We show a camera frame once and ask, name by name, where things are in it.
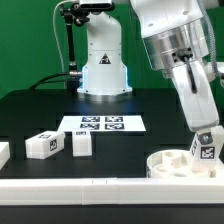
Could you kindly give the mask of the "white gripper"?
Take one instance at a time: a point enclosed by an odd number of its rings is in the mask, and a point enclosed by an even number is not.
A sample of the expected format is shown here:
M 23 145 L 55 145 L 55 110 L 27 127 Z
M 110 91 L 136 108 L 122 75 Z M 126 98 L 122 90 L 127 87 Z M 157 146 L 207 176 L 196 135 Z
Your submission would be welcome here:
M 192 92 L 186 64 L 172 69 L 172 81 L 178 92 L 188 127 L 192 132 L 197 132 L 217 126 L 219 115 L 204 68 L 198 61 L 191 62 L 190 67 L 196 83 L 195 93 Z M 211 144 L 212 134 L 200 134 L 198 140 L 202 145 Z

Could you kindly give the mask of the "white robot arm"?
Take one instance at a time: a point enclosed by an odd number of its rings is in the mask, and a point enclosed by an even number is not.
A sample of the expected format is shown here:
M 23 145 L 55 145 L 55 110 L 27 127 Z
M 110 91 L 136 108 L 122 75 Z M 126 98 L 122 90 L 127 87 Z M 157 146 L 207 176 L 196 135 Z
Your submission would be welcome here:
M 215 141 L 219 115 L 203 58 L 210 32 L 203 0 L 130 0 L 151 67 L 172 80 L 189 129 L 203 145 Z

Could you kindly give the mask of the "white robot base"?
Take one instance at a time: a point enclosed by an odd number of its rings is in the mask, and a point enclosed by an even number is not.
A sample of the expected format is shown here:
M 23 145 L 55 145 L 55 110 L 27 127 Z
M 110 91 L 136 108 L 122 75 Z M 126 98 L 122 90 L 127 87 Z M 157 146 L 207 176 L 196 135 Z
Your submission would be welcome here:
M 87 23 L 88 59 L 82 68 L 79 94 L 112 98 L 132 91 L 122 62 L 122 28 L 113 17 L 91 13 Z

